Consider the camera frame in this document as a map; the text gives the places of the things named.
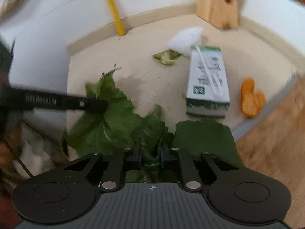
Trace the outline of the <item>wooden knife block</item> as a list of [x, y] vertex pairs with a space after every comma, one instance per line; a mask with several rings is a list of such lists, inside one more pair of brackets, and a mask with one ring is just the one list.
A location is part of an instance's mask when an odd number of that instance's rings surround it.
[[237, 28], [239, 11], [237, 0], [197, 0], [195, 13], [219, 30]]

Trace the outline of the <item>green milk carton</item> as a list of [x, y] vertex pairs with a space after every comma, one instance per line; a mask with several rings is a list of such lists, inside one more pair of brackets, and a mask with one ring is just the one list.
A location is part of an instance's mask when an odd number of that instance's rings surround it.
[[192, 46], [186, 92], [187, 113], [225, 117], [231, 104], [219, 47]]

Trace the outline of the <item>large green lettuce leaf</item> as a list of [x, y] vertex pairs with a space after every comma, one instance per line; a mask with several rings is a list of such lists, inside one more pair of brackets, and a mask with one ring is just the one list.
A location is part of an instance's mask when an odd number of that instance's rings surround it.
[[84, 113], [64, 134], [65, 142], [79, 156], [101, 152], [109, 156], [118, 149], [135, 150], [141, 157], [140, 170], [130, 170], [127, 181], [162, 182], [161, 150], [170, 146], [173, 134], [163, 122], [163, 108], [155, 105], [141, 117], [130, 99], [115, 86], [114, 70], [102, 73], [97, 83], [86, 83], [87, 97], [105, 100], [108, 107], [100, 114]]

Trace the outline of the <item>orange peel piece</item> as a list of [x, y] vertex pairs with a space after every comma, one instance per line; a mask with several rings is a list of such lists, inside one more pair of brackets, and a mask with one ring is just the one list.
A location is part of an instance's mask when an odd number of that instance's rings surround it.
[[241, 111], [246, 118], [256, 117], [266, 105], [265, 94], [262, 91], [254, 91], [253, 78], [244, 79], [240, 90]]

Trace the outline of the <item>small wilted leaf scrap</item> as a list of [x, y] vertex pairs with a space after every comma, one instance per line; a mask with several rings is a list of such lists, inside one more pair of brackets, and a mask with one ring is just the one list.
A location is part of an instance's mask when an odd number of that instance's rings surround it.
[[175, 64], [175, 60], [181, 56], [180, 53], [173, 50], [165, 50], [154, 54], [153, 58], [157, 59], [161, 64], [170, 66]]

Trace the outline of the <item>wooden cutting board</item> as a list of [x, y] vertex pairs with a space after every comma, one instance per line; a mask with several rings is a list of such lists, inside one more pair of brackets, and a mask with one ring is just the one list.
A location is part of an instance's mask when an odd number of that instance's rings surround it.
[[247, 168], [288, 187], [292, 204], [285, 222], [304, 228], [304, 77], [236, 147]]

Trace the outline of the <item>large dark cabbage leaf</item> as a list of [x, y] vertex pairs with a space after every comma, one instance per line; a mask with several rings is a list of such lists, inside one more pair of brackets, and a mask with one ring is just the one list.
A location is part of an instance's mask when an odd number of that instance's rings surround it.
[[172, 147], [186, 149], [193, 156], [209, 152], [230, 163], [242, 164], [230, 128], [213, 119], [177, 123]]

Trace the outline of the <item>bag of dried noodles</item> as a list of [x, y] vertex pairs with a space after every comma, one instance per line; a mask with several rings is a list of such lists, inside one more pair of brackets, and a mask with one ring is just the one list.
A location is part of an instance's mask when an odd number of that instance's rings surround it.
[[26, 0], [3, 0], [1, 3], [1, 20], [16, 12]]

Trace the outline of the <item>yellow gas pipe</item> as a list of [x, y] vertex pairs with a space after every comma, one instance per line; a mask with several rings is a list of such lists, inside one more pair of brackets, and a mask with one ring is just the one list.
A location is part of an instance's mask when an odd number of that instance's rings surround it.
[[106, 2], [108, 4], [110, 12], [112, 14], [118, 35], [124, 36], [126, 34], [126, 31], [125, 31], [123, 23], [119, 17], [118, 9], [115, 5], [115, 0], [106, 0]]

